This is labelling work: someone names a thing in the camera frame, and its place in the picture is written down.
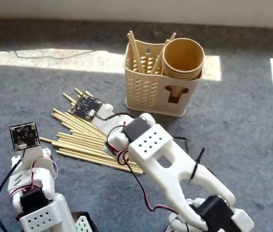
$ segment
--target wall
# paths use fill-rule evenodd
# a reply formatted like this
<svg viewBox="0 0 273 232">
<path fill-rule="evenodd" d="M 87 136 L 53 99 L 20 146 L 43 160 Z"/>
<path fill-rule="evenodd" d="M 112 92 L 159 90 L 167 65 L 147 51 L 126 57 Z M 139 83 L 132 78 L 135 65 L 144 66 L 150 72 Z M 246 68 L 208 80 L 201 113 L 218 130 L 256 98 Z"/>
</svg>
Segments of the wall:
<svg viewBox="0 0 273 232">
<path fill-rule="evenodd" d="M 273 0 L 0 0 L 0 17 L 273 28 Z"/>
</svg>

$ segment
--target wire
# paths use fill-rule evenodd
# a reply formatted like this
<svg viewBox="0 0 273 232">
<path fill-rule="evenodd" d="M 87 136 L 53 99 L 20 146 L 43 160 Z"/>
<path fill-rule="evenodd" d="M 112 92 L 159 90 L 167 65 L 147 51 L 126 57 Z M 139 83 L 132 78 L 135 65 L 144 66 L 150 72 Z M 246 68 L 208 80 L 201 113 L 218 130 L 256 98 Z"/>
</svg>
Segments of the wire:
<svg viewBox="0 0 273 232">
<path fill-rule="evenodd" d="M 96 114 L 96 117 L 98 119 L 102 120 L 102 121 L 107 121 L 109 119 L 112 119 L 113 117 L 120 116 L 120 115 L 127 115 L 127 116 L 130 116 L 131 118 L 133 118 L 133 116 L 131 114 L 125 113 L 125 112 L 113 114 L 113 115 L 108 116 L 107 118 L 102 118 L 101 116 L 99 116 L 98 114 Z"/>
<path fill-rule="evenodd" d="M 188 226 L 188 224 L 186 222 L 185 222 L 185 225 L 187 227 L 187 232 L 189 232 L 189 226 Z"/>
<path fill-rule="evenodd" d="M 150 203 L 149 203 L 149 200 L 148 200 L 148 197 L 147 197 L 147 193 L 146 193 L 146 190 L 144 189 L 143 185 L 141 184 L 141 182 L 139 181 L 139 179 L 137 178 L 136 174 L 134 173 L 134 171 L 132 170 L 131 166 L 129 165 L 128 163 L 128 159 L 125 157 L 125 155 L 127 154 L 128 150 L 125 150 L 125 152 L 123 152 L 123 160 L 125 162 L 125 165 L 128 166 L 128 168 L 130 169 L 132 175 L 134 176 L 134 178 L 136 179 L 136 181 L 138 182 L 138 184 L 140 185 L 142 191 L 143 191 L 143 195 L 144 195 L 144 200 L 145 200 L 145 205 L 147 207 L 147 209 L 150 211 L 150 212 L 154 212 L 156 209 L 166 209 L 166 210 L 169 210 L 173 213 L 176 213 L 176 211 L 172 210 L 171 208 L 169 208 L 168 206 L 166 205 L 162 205 L 162 204 L 157 204 L 155 207 L 151 207 Z"/>
<path fill-rule="evenodd" d="M 18 58 L 22 58 L 22 59 L 42 59 L 42 58 L 69 59 L 69 58 L 72 58 L 72 57 L 77 57 L 77 56 L 80 56 L 80 55 L 83 55 L 83 54 L 87 54 L 87 53 L 92 53 L 92 52 L 95 52 L 95 51 L 81 52 L 81 53 L 78 53 L 78 54 L 75 54 L 75 55 L 71 55 L 71 56 L 68 56 L 68 57 L 53 57 L 53 56 L 23 57 L 23 56 L 20 56 L 20 55 L 17 53 L 17 51 L 14 51 L 15 55 L 16 55 Z"/>
<path fill-rule="evenodd" d="M 22 158 L 19 159 L 19 161 L 13 166 L 13 168 L 9 171 L 9 173 L 6 175 L 6 177 L 4 178 L 4 180 L 2 181 L 1 185 L 0 185 L 0 193 L 5 185 L 5 183 L 7 182 L 8 178 L 12 175 L 12 173 L 15 171 L 15 169 L 18 167 L 18 165 L 21 163 L 22 159 L 25 156 L 25 152 L 26 150 L 23 150 L 23 154 L 22 154 Z M 8 232 L 8 230 L 5 228 L 3 222 L 0 219 L 0 227 L 4 232 Z"/>
<path fill-rule="evenodd" d="M 165 227 L 165 229 L 164 229 L 163 232 L 166 232 L 166 230 L 167 230 L 167 228 L 168 228 L 169 225 L 170 225 L 170 223 L 168 223 L 168 224 L 166 225 L 166 227 Z"/>
<path fill-rule="evenodd" d="M 174 139 L 182 139 L 185 141 L 185 150 L 186 150 L 186 153 L 189 155 L 189 147 L 188 147 L 188 139 L 186 137 L 181 137 L 181 136 L 175 136 L 173 137 Z"/>
<path fill-rule="evenodd" d="M 32 172 L 32 169 L 34 168 L 34 165 L 35 165 L 35 163 L 36 163 L 36 161 L 38 161 L 38 160 L 49 160 L 49 161 L 51 161 L 53 164 L 54 164 L 54 166 L 55 166 L 55 177 L 54 177 L 54 180 L 58 177 L 58 172 L 59 172 L 59 169 L 58 169 L 58 165 L 56 164 L 56 162 L 54 162 L 51 158 L 47 158 L 47 157 L 39 157 L 39 158 L 37 158 L 37 159 L 35 159 L 33 162 L 32 162 L 32 164 L 31 164 L 31 172 Z"/>
<path fill-rule="evenodd" d="M 109 131 L 109 133 L 108 133 L 108 135 L 107 135 L 107 137 L 106 137 L 106 143 L 107 143 L 108 146 L 109 146 L 113 151 L 115 151 L 115 152 L 119 152 L 119 150 L 118 150 L 117 148 L 115 148 L 112 144 L 110 144 L 110 143 L 108 142 L 108 138 L 109 138 L 110 134 L 112 133 L 112 131 L 115 130 L 116 128 L 119 128 L 119 127 L 125 127 L 125 123 L 124 123 L 123 125 L 118 125 L 118 126 L 115 126 L 114 128 L 112 128 L 112 129 Z"/>
</svg>

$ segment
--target circuit board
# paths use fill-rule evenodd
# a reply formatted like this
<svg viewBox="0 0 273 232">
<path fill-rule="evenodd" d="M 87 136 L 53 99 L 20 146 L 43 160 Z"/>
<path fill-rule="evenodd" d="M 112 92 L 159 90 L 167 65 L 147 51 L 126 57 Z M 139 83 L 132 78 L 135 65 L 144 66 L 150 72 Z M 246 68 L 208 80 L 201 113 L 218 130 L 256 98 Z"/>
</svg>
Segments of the circuit board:
<svg viewBox="0 0 273 232">
<path fill-rule="evenodd" d="M 102 104 L 103 102 L 101 102 L 99 99 L 84 93 L 72 108 L 71 113 L 91 122 Z"/>
<path fill-rule="evenodd" d="M 40 140 L 35 122 L 10 127 L 14 151 L 39 146 Z"/>
</svg>

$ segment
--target beige plastic basket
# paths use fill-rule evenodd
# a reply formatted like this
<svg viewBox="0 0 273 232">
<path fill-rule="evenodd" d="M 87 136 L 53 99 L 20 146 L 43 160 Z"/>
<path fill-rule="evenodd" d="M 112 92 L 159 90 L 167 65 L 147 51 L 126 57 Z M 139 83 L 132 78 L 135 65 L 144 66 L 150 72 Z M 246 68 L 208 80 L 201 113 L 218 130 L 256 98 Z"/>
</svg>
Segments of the beige plastic basket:
<svg viewBox="0 0 273 232">
<path fill-rule="evenodd" d="M 201 74 L 196 80 L 185 81 L 173 79 L 161 73 L 159 64 L 155 74 L 149 74 L 159 56 L 162 43 L 152 44 L 136 40 L 136 44 L 142 60 L 144 73 L 137 72 L 136 60 L 128 44 L 125 56 L 126 74 L 126 106 L 131 110 L 145 111 L 181 117 L 186 113 L 186 108 L 196 89 Z M 170 89 L 173 86 L 185 87 L 180 98 L 170 96 Z"/>
</svg>

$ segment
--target wooden chopstick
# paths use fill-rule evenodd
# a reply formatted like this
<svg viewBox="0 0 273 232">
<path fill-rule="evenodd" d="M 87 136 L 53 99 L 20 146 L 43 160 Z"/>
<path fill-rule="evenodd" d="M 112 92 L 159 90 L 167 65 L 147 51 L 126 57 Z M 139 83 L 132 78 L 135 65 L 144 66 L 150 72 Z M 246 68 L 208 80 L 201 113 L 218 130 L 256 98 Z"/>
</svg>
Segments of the wooden chopstick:
<svg viewBox="0 0 273 232">
<path fill-rule="evenodd" d="M 143 68 L 143 65 L 142 65 L 140 53 L 138 51 L 138 48 L 137 48 L 137 45 L 136 45 L 136 42 L 135 42 L 135 38 L 134 38 L 134 35 L 133 35 L 132 31 L 130 31 L 128 33 L 128 39 L 129 39 L 129 43 L 130 43 L 132 52 L 133 52 L 135 60 L 136 60 L 136 65 L 137 65 L 138 72 L 139 73 L 144 73 L 144 68 Z"/>
<path fill-rule="evenodd" d="M 167 40 L 165 41 L 165 43 L 164 43 L 164 45 L 163 45 L 163 47 L 162 47 L 162 49 L 161 49 L 161 51 L 160 51 L 160 53 L 159 53 L 159 56 L 158 56 L 158 58 L 157 58 L 157 60 L 156 60 L 156 62 L 155 62 L 155 65 L 154 65 L 154 67 L 152 68 L 150 74 L 155 74 L 155 72 L 156 72 L 158 66 L 161 64 L 162 53 L 163 53 L 163 49 L 164 49 L 165 45 L 167 45 L 170 41 L 172 41 L 173 39 L 175 39 L 175 37 L 176 37 L 176 33 L 174 32 L 173 35 L 170 37 L 170 39 L 167 39 Z"/>
</svg>

